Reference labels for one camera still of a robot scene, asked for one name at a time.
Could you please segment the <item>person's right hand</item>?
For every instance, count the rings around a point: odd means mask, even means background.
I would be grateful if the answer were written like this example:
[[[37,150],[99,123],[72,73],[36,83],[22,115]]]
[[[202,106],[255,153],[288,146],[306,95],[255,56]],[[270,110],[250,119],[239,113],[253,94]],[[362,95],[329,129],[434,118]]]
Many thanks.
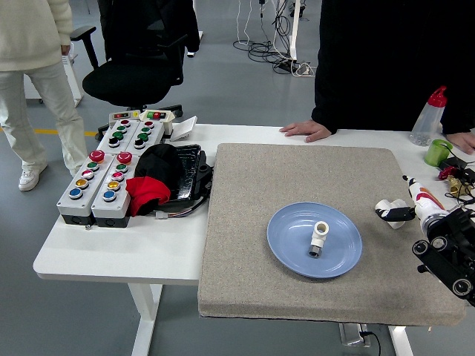
[[[332,135],[325,126],[313,121],[294,122],[279,130],[284,136],[305,136],[305,142],[311,143],[321,139],[326,139]]]

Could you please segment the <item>person's left hand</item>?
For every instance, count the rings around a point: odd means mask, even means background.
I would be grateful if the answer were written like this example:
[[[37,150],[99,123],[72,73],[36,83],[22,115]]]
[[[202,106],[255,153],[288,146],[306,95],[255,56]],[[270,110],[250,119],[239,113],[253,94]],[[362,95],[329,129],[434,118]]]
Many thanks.
[[[475,137],[471,132],[451,133],[445,135],[447,141],[456,146],[465,154],[473,155],[475,147]]]

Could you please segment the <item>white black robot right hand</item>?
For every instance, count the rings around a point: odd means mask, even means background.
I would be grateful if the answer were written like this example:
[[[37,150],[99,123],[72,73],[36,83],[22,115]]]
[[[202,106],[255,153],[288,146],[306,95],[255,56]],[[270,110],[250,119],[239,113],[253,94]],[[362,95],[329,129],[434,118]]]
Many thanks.
[[[375,207],[375,213],[382,220],[393,226],[394,224],[411,221],[415,217],[421,223],[428,223],[430,218],[438,220],[449,215],[441,202],[419,181],[407,175],[403,175],[402,179],[407,183],[414,206],[401,206],[401,200],[393,202],[381,200]]]

